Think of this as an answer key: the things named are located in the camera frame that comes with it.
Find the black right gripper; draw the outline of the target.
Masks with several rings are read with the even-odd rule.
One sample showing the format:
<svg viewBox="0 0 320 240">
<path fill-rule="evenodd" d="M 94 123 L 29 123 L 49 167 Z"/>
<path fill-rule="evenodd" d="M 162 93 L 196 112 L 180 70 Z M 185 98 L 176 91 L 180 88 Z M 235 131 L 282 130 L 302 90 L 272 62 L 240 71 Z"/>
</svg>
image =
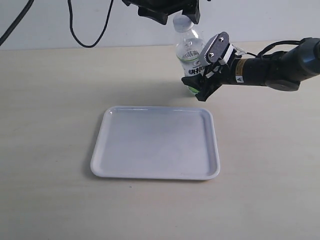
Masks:
<svg viewBox="0 0 320 240">
<path fill-rule="evenodd" d="M 222 85 L 236 85 L 234 62 L 236 56 L 231 56 L 226 64 L 221 64 L 218 60 L 211 62 L 208 58 L 203 59 L 206 64 L 203 75 L 184 76 L 181 81 L 184 85 L 195 90 L 200 90 L 196 99 L 206 102 L 207 99 Z"/>
</svg>

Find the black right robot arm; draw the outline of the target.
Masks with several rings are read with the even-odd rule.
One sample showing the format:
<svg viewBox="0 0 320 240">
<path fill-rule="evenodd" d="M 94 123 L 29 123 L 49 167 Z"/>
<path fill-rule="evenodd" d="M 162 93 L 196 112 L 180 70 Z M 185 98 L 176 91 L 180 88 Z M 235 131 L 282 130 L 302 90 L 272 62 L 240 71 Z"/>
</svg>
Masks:
<svg viewBox="0 0 320 240">
<path fill-rule="evenodd" d="M 307 37 L 299 41 L 278 41 L 253 58 L 242 58 L 233 51 L 228 61 L 210 63 L 204 72 L 185 76 L 182 82 L 198 92 L 205 102 L 222 85 L 269 87 L 294 92 L 302 81 L 320 74 L 320 40 Z"/>
</svg>

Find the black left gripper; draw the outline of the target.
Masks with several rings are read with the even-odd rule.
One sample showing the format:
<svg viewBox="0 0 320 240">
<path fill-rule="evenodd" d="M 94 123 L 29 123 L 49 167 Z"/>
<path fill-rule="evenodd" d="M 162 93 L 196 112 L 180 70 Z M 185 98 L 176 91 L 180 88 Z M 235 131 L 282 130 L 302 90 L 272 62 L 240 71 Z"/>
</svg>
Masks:
<svg viewBox="0 0 320 240">
<path fill-rule="evenodd" d="M 140 17 L 151 19 L 161 25 L 166 25 L 168 17 L 181 12 L 194 24 L 200 21 L 201 13 L 198 0 L 123 0 L 126 6 L 138 7 Z"/>
</svg>

